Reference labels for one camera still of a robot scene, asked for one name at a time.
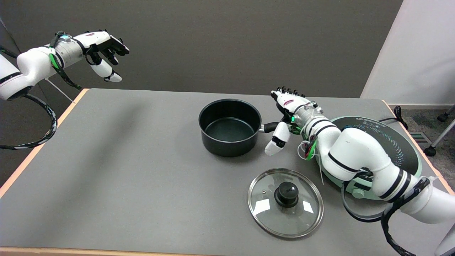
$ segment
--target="carpet floor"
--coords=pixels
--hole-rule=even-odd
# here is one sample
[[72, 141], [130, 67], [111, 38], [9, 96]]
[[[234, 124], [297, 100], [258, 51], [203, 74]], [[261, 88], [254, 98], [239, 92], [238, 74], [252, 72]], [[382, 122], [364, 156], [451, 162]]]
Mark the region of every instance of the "carpet floor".
[[[443, 110], [402, 110], [402, 116], [408, 124], [409, 131], [423, 132], [431, 142], [435, 141], [455, 118], [453, 113], [442, 123], [436, 119], [442, 113], [444, 113]], [[437, 145], [436, 152], [435, 156], [428, 159], [455, 190], [455, 129], [452, 129]]]

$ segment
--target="black saucepan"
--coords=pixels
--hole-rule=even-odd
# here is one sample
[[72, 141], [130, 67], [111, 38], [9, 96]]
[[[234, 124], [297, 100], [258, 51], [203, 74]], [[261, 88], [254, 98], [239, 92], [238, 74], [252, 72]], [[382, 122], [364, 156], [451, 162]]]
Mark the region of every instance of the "black saucepan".
[[272, 132], [277, 125], [262, 125], [259, 111], [250, 103], [237, 99], [214, 101], [199, 114], [205, 148], [224, 157], [248, 153], [256, 145], [258, 132]]

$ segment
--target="table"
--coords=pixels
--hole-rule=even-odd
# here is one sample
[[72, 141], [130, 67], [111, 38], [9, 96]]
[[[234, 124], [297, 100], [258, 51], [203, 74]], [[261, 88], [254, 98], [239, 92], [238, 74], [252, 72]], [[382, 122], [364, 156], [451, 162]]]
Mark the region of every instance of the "table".
[[[270, 134], [237, 158], [210, 154], [202, 145], [197, 117], [221, 98], [250, 102], [263, 122], [281, 113], [268, 96], [90, 89], [60, 118], [56, 135], [27, 157], [0, 189], [2, 254], [40, 252], [137, 255], [396, 255], [379, 223], [362, 223], [344, 210], [339, 188], [320, 180], [315, 161], [296, 154], [293, 137], [274, 156], [263, 153]], [[328, 118], [392, 117], [381, 100], [311, 98]], [[398, 122], [390, 123], [413, 141]], [[420, 156], [422, 175], [440, 175]], [[255, 176], [271, 168], [296, 170], [311, 179], [324, 200], [324, 216], [309, 237], [286, 241], [255, 223], [247, 204]], [[442, 180], [440, 189], [450, 189]], [[355, 200], [372, 213], [383, 202]], [[390, 233], [404, 248], [433, 255], [452, 226], [422, 224], [402, 213]]]

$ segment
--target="chair wheel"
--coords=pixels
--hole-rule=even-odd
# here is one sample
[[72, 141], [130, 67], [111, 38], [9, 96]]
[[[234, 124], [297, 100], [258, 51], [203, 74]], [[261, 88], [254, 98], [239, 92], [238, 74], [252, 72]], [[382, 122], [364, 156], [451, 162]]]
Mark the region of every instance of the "chair wheel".
[[441, 114], [438, 116], [438, 120], [441, 122], [445, 122], [447, 120], [447, 116], [445, 114]]
[[427, 148], [424, 149], [424, 153], [427, 155], [427, 156], [435, 156], [436, 155], [436, 149], [433, 148], [432, 146], [429, 146]]

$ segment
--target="pot handle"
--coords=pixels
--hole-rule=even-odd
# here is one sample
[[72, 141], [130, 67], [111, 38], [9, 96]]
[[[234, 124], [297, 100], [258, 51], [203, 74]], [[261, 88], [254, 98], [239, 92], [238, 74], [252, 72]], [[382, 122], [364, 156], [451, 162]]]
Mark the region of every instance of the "pot handle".
[[271, 133], [277, 128], [278, 124], [279, 124], [279, 122], [261, 124], [261, 128], [259, 129], [259, 132], [260, 133]]

